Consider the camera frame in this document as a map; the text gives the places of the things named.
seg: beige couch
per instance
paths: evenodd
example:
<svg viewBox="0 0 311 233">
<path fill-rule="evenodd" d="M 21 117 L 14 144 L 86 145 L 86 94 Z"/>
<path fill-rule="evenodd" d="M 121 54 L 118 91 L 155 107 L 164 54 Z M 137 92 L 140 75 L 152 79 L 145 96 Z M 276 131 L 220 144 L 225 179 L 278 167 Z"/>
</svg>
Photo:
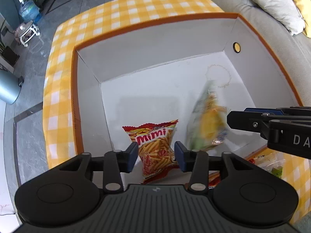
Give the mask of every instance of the beige couch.
<svg viewBox="0 0 311 233">
<path fill-rule="evenodd" d="M 212 1 L 226 12 L 240 13 L 257 29 L 280 58 L 304 106 L 311 106 L 311 38 L 302 33 L 291 36 L 280 22 L 251 0 Z"/>
</svg>

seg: checkered tablecloth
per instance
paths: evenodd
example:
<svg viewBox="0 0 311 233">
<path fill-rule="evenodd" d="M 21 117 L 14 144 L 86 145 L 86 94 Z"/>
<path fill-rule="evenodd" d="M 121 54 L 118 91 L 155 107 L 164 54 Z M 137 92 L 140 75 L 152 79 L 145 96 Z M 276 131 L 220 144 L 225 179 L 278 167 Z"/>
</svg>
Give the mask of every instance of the checkered tablecloth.
<svg viewBox="0 0 311 233">
<path fill-rule="evenodd" d="M 73 53 L 80 44 L 130 25 L 177 15 L 223 12 L 211 0 L 114 0 L 62 23 L 53 38 L 43 100 L 47 161 L 53 168 L 77 154 L 73 125 Z M 288 157 L 283 177 L 300 201 L 293 220 L 310 209 L 310 168 L 306 160 Z"/>
</svg>

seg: small stool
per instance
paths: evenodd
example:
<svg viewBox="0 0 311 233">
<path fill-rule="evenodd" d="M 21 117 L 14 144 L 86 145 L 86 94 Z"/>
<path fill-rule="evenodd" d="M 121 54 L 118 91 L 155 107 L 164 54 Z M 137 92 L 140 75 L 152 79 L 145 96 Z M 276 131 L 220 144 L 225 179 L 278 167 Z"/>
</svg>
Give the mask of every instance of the small stool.
<svg viewBox="0 0 311 233">
<path fill-rule="evenodd" d="M 40 35 L 39 27 L 35 25 L 33 21 L 30 21 L 27 24 L 21 24 L 17 30 L 17 38 L 25 47 L 28 47 L 28 41 L 31 40 L 34 35 Z"/>
</svg>

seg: power outlet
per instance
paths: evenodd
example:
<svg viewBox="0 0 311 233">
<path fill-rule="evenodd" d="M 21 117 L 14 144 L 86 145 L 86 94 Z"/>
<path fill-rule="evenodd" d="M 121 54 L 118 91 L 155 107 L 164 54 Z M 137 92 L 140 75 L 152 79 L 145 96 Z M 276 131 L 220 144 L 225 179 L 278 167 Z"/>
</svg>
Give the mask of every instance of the power outlet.
<svg viewBox="0 0 311 233">
<path fill-rule="evenodd" d="M 4 26 L 4 28 L 3 28 L 2 32 L 1 32 L 1 35 L 5 36 L 5 34 L 7 34 L 8 31 L 9 31 L 9 29 L 6 26 Z"/>
</svg>

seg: red snack bag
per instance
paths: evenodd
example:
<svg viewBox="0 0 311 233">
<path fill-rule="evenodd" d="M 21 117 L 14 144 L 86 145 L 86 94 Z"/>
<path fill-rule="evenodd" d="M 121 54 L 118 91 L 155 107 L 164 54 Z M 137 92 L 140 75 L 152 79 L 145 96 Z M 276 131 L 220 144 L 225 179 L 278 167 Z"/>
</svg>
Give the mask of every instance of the red snack bag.
<svg viewBox="0 0 311 233">
<path fill-rule="evenodd" d="M 168 123 L 146 123 L 139 127 L 123 126 L 132 142 L 138 143 L 138 155 L 142 160 L 144 182 L 161 179 L 170 169 L 178 168 L 170 147 L 178 120 Z"/>
</svg>

